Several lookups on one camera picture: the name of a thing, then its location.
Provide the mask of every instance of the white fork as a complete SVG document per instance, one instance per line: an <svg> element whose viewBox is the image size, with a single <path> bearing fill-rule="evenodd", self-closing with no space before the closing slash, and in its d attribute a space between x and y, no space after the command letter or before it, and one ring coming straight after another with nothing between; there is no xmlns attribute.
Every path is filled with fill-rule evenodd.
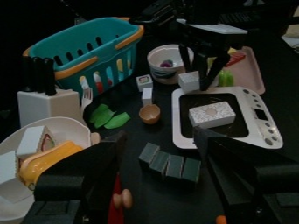
<svg viewBox="0 0 299 224"><path fill-rule="evenodd" d="M83 96L81 96L81 102L80 102L80 113L84 113L85 107L91 104L92 102L92 88L91 87L84 87L83 88Z"/></svg>

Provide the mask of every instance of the white box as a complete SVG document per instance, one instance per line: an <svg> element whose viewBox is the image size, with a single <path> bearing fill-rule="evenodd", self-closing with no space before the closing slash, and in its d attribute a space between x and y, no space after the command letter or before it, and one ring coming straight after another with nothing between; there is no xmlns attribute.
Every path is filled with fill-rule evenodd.
<svg viewBox="0 0 299 224"><path fill-rule="evenodd" d="M25 160L39 151L53 148L56 141L47 126L36 126L25 129L23 140L16 150L16 157Z"/></svg>
<svg viewBox="0 0 299 224"><path fill-rule="evenodd" d="M139 92L143 92L144 88L151 88L154 86L152 77L150 74L135 77Z"/></svg>
<svg viewBox="0 0 299 224"><path fill-rule="evenodd" d="M79 92L71 89L57 89L57 94L17 92L17 103L21 127L44 118L65 116L87 126L80 113Z"/></svg>
<svg viewBox="0 0 299 224"><path fill-rule="evenodd" d="M199 71L179 74L179 85L184 93L200 89Z"/></svg>
<svg viewBox="0 0 299 224"><path fill-rule="evenodd" d="M235 117L236 114L226 101L190 108L191 125L200 125L204 129L234 123Z"/></svg>
<svg viewBox="0 0 299 224"><path fill-rule="evenodd" d="M146 87L143 90L143 104L154 104L154 88Z"/></svg>
<svg viewBox="0 0 299 224"><path fill-rule="evenodd" d="M33 195L17 178L15 150L0 155L0 196L16 203Z"/></svg>

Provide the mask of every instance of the toy food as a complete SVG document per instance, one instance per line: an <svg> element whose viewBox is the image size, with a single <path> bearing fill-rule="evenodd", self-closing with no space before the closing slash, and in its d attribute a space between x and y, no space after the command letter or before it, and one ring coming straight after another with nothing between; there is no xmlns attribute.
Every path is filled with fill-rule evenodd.
<svg viewBox="0 0 299 224"><path fill-rule="evenodd" d="M52 149L29 156L23 161L19 171L20 179L28 188L33 190L37 178L52 165L81 150L83 148L68 140Z"/></svg>

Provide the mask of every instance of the ceramic bowl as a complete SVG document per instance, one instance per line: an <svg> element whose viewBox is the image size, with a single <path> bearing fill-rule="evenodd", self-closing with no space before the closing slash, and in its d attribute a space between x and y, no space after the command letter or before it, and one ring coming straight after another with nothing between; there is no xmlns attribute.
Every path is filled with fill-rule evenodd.
<svg viewBox="0 0 299 224"><path fill-rule="evenodd" d="M160 113L160 108L155 104L148 104L140 108L139 116L144 123L155 124L160 119Z"/></svg>

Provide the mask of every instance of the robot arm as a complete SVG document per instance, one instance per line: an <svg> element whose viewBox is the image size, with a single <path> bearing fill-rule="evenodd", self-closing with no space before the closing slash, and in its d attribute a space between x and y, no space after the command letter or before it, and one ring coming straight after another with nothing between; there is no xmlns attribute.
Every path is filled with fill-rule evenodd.
<svg viewBox="0 0 299 224"><path fill-rule="evenodd" d="M247 31L219 24L220 0L159 0L128 20L135 25L154 25L154 29L176 19L182 29L180 54L186 72L199 71L200 90L207 90L222 68L230 62L228 50L240 49ZM188 47L195 51L190 62ZM208 58L215 57L208 69Z"/></svg>

